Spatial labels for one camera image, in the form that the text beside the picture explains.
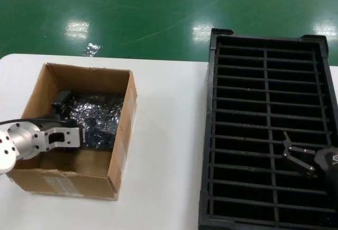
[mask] cardboard box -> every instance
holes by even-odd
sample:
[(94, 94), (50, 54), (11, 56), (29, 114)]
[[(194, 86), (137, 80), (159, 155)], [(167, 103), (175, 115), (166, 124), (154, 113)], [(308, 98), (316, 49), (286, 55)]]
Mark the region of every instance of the cardboard box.
[(132, 71), (45, 64), (22, 118), (49, 114), (61, 90), (125, 95), (113, 151), (51, 150), (19, 160), (7, 175), (32, 193), (117, 200), (136, 108)]

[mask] crumpled foil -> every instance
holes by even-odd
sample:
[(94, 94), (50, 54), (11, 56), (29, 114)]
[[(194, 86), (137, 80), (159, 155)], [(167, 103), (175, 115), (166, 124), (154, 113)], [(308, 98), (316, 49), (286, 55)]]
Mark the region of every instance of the crumpled foil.
[(89, 43), (82, 56), (94, 57), (100, 48), (100, 45)]
[(75, 97), (70, 118), (85, 129), (84, 148), (112, 149), (123, 106), (123, 95)]

